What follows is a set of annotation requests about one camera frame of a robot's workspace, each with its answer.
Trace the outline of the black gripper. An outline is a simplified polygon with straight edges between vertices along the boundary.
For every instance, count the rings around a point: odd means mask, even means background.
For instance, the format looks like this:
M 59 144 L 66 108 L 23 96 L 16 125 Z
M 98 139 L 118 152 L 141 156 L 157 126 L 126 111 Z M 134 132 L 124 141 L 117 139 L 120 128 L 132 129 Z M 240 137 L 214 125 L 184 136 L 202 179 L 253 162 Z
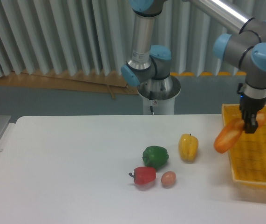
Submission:
M 266 89 L 256 89 L 247 83 L 239 83 L 237 93 L 240 95 L 239 109 L 244 121 L 245 133 L 255 133 L 259 127 L 257 112 L 266 103 Z

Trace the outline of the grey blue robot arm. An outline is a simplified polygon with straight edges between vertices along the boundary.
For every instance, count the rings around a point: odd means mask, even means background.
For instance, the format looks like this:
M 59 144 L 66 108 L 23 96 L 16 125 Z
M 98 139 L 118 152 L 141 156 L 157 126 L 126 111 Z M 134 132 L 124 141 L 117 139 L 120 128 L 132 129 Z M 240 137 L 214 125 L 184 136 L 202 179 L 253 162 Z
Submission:
M 259 21 L 222 0 L 194 0 L 193 5 L 216 19 L 231 34 L 220 35 L 213 53 L 223 62 L 246 73 L 238 85 L 240 112 L 244 131 L 254 133 L 261 122 L 258 112 L 266 103 L 266 21 Z M 152 45 L 155 19 L 164 6 L 162 0 L 132 0 L 135 25 L 131 55 L 121 67 L 121 74 L 130 86 L 137 87 L 143 98 L 144 114 L 173 114 L 180 82 L 170 74 L 171 51 Z

